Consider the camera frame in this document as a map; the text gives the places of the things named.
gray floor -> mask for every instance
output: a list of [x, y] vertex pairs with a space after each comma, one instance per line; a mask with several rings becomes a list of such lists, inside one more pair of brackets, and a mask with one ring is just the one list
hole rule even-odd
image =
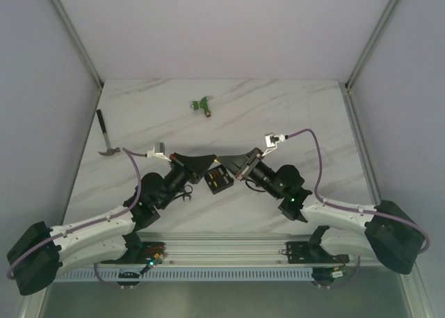
[[302, 282], [147, 283], [120, 291], [99, 283], [56, 283], [40, 318], [411, 317], [400, 276], [363, 268], [341, 289]]

green toy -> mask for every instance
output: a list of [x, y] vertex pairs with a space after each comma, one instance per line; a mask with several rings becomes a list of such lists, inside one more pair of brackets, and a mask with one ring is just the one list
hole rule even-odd
[[209, 118], [211, 116], [211, 112], [209, 110], [207, 101], [210, 99], [211, 97], [203, 97], [200, 101], [192, 101], [190, 104], [190, 108], [192, 108], [192, 110], [194, 111], [197, 111], [199, 108], [204, 109], [204, 114], [206, 115], [206, 117]]

hammer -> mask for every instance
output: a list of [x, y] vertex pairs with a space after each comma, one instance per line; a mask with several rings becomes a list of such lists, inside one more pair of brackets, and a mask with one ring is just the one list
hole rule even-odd
[[101, 156], [111, 156], [112, 154], [115, 154], [116, 152], [120, 152], [120, 148], [116, 148], [116, 149], [111, 148], [110, 140], [108, 139], [108, 134], [106, 133], [105, 122], [104, 122], [104, 117], [102, 116], [102, 111], [100, 109], [97, 109], [96, 114], [97, 114], [97, 118], [99, 119], [99, 124], [102, 129], [102, 133], [104, 134], [105, 144], [106, 144], [106, 151], [99, 152], [99, 154]]

marble table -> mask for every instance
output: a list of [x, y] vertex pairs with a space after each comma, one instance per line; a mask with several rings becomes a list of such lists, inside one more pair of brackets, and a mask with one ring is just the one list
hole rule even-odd
[[[191, 111], [189, 104], [204, 96], [212, 117]], [[242, 154], [266, 148], [268, 132], [291, 134], [312, 128], [323, 154], [321, 193], [353, 203], [371, 197], [357, 154], [345, 104], [337, 81], [330, 80], [108, 80], [99, 108], [113, 147], [134, 152], [151, 150], [163, 141], [166, 153], [184, 155]], [[134, 169], [125, 153], [100, 156], [104, 138], [95, 118], [83, 155], [65, 223], [101, 214], [129, 198], [136, 186]], [[140, 171], [164, 176], [170, 167], [138, 158]], [[293, 164], [313, 190], [318, 174], [314, 142], [309, 134], [279, 145], [265, 162], [273, 170]], [[244, 183], [212, 195], [206, 183], [194, 186], [190, 202], [178, 199], [159, 213], [146, 232], [274, 232], [310, 234], [314, 227], [289, 221], [279, 201], [249, 190]]]

green tool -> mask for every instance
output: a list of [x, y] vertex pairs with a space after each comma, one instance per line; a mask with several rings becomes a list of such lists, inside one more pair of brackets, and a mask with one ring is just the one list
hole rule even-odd
[[197, 111], [200, 108], [204, 109], [204, 114], [206, 115], [206, 117], [209, 118], [211, 116], [211, 112], [209, 110], [207, 101], [210, 99], [211, 97], [203, 97], [200, 101], [192, 101], [190, 104], [190, 108], [192, 108], [192, 110], [194, 111]]

